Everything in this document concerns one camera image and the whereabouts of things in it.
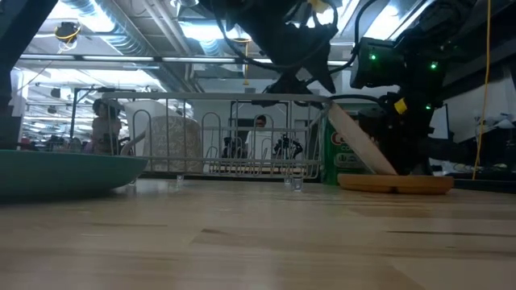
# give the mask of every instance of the wood grain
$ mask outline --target wood grain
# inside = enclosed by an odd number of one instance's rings
[[[446,194],[454,184],[450,176],[339,174],[338,181],[347,190],[405,194]]]
[[[515,289],[516,196],[139,180],[0,205],[11,289]]]

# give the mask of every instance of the yellow cable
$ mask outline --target yellow cable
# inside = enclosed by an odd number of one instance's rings
[[[484,120],[485,120],[485,108],[487,106],[487,96],[488,96],[488,87],[489,87],[489,68],[491,65],[491,0],[487,1],[487,43],[486,43],[486,59],[487,65],[485,67],[485,91],[484,91],[484,105],[482,107],[482,117],[481,117],[481,132],[478,135],[478,146],[476,147],[476,158],[475,158],[475,168],[473,169],[473,180],[476,179],[476,170],[478,169],[478,164],[481,161],[481,147],[482,147],[482,135],[484,134]]]
[[[71,35],[67,35],[67,36],[58,36],[58,35],[56,34],[56,32],[57,32],[57,27],[56,27],[56,28],[54,29],[54,34],[56,35],[56,38],[58,38],[58,39],[71,39],[71,38],[73,38],[74,36],[78,35],[80,31],[81,31],[81,27],[78,27],[78,28],[77,28],[77,31],[75,31],[75,32],[74,32],[74,33],[72,33]]]
[[[239,44],[248,44],[248,43],[252,42],[251,39],[242,39],[242,40],[240,40],[240,39],[232,39],[232,40],[235,41],[236,43],[239,43]]]

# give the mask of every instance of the white wall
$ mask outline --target white wall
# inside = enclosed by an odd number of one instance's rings
[[[482,114],[484,91],[485,87],[482,85],[445,101],[448,105],[450,131],[455,133],[455,142],[475,136],[475,118]],[[508,71],[505,71],[502,80],[491,82],[488,87],[485,117],[495,118],[500,114],[516,115],[516,92]]]

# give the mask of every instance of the metal rack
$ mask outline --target metal rack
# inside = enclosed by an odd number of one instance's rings
[[[146,115],[148,119],[147,130],[143,135],[136,136],[135,128],[130,128],[133,140],[128,144],[136,152],[135,145],[138,142],[145,142],[147,149],[138,157],[149,160],[146,172],[247,178],[302,177],[303,179],[315,179],[318,177],[322,163],[320,151],[323,147],[322,126],[319,124],[326,111],[316,109],[310,104],[327,104],[329,100],[326,97],[249,93],[105,93],[102,98],[133,101],[165,100],[166,107],[168,107],[169,100],[178,100],[183,103],[184,107],[187,102],[195,104],[193,105],[193,119],[186,116],[169,116],[168,110],[165,110],[165,116],[160,117],[153,117],[146,110],[138,110],[132,116],[133,123],[137,114]],[[221,101],[223,104],[236,104],[234,108],[231,107],[228,126],[224,126],[225,117],[227,117],[224,114],[230,110],[230,105],[227,110],[211,110],[210,106],[204,106],[208,110],[198,109],[203,102],[216,101]],[[282,104],[287,102],[288,111],[284,112],[283,117],[279,119],[268,113],[274,112],[273,106],[269,106],[268,109],[256,109],[254,114],[249,114],[249,112],[244,114],[240,109],[242,104],[262,101],[278,101]],[[242,127],[238,126],[237,122],[231,124],[230,121],[239,118],[256,120],[258,115],[265,115],[270,126],[266,128],[257,128],[256,125]],[[308,126],[294,127],[295,118],[301,118]],[[248,131],[252,136],[254,152],[246,151],[245,141],[237,137],[239,131]],[[262,135],[270,134],[270,138],[262,138],[258,141],[261,144],[256,144],[258,132]],[[298,142],[303,151],[293,158],[290,148],[293,146],[296,136],[304,137],[304,140]],[[224,144],[224,138],[231,138],[231,141]],[[258,156],[256,150],[260,150],[260,148],[262,152],[259,155],[262,157],[254,159],[253,156]]]

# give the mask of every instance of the red sign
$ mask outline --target red sign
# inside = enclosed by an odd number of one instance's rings
[[[344,138],[337,132],[333,132],[331,135],[331,142],[334,145],[341,145],[342,143],[345,143]]]

